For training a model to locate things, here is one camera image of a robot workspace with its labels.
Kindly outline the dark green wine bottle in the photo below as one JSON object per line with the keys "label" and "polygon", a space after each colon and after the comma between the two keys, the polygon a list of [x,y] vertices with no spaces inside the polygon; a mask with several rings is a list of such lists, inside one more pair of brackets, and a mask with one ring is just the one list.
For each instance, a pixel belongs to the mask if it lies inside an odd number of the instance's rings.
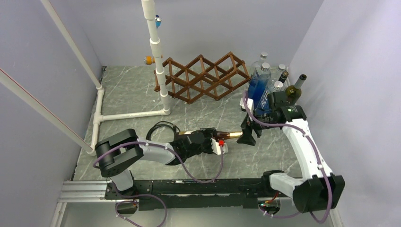
{"label": "dark green wine bottle", "polygon": [[301,74],[295,84],[290,85],[285,89],[287,102],[290,105],[295,105],[297,100],[301,97],[302,95],[301,86],[306,81],[306,79],[307,76],[305,74]]}

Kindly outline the blue glass bottle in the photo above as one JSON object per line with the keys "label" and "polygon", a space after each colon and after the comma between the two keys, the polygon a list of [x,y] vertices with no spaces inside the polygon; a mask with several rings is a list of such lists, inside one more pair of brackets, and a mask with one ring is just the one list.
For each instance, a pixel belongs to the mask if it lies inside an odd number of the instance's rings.
{"label": "blue glass bottle", "polygon": [[255,68],[247,90],[248,98],[252,99],[255,104],[259,102],[270,78],[271,70],[269,63],[264,62],[261,66]]}
{"label": "blue glass bottle", "polygon": [[268,100],[268,95],[277,92],[277,91],[282,91],[284,87],[283,82],[281,81],[275,81],[273,84],[268,85],[261,96],[261,99],[255,109],[256,115],[263,115],[263,114],[269,114],[272,112],[272,109],[269,106],[269,100]]}

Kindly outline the dark bottle gold cap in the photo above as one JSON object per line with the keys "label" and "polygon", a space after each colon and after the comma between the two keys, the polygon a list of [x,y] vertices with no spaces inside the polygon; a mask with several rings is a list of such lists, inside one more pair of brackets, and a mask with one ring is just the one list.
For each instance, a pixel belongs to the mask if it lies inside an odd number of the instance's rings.
{"label": "dark bottle gold cap", "polygon": [[178,132],[177,135],[189,135],[193,134],[194,132],[200,132],[203,133],[206,138],[214,138],[215,140],[229,140],[229,139],[236,139],[242,136],[241,131],[235,131],[235,132],[224,132],[224,131],[201,131],[201,130],[195,130],[195,131],[181,131]]}

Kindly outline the clear square glass bottle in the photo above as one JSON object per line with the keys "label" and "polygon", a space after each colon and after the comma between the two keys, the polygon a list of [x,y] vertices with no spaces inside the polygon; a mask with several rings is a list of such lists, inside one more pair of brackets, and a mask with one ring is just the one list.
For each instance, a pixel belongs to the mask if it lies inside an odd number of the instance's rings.
{"label": "clear square glass bottle", "polygon": [[279,64],[278,67],[272,71],[271,82],[274,84],[286,69],[285,64]]}

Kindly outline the clear bottle red label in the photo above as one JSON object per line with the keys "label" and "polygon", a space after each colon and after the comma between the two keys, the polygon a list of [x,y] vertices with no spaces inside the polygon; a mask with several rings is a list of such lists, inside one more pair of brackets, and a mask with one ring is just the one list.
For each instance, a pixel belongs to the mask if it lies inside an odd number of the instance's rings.
{"label": "clear bottle red label", "polygon": [[267,52],[261,52],[259,59],[251,64],[249,72],[253,74],[256,69],[259,69],[267,61],[267,56]]}

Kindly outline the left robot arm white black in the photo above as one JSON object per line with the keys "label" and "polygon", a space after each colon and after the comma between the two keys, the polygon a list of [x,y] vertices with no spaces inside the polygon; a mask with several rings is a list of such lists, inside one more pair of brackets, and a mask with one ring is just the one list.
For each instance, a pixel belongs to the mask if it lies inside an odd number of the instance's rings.
{"label": "left robot arm white black", "polygon": [[215,128],[179,131],[168,143],[158,143],[137,136],[134,129],[123,130],[95,145],[97,159],[93,167],[104,178],[110,178],[117,192],[125,199],[136,192],[134,178],[128,170],[137,161],[153,161],[166,166],[183,164],[202,153],[223,155],[224,141],[217,139]]}

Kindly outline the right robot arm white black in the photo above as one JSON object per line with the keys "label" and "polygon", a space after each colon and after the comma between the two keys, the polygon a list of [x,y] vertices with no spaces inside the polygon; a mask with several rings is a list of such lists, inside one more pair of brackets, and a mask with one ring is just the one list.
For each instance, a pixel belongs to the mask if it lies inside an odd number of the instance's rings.
{"label": "right robot arm white black", "polygon": [[324,161],[309,129],[307,116],[299,105],[291,105],[285,92],[268,95],[271,113],[255,116],[253,100],[243,93],[240,106],[247,112],[241,123],[242,135],[237,143],[254,146],[262,130],[280,128],[288,138],[301,168],[301,178],[293,178],[280,170],[263,174],[261,192],[272,196],[280,192],[293,200],[300,213],[312,213],[336,208],[343,189],[344,178],[335,175]]}

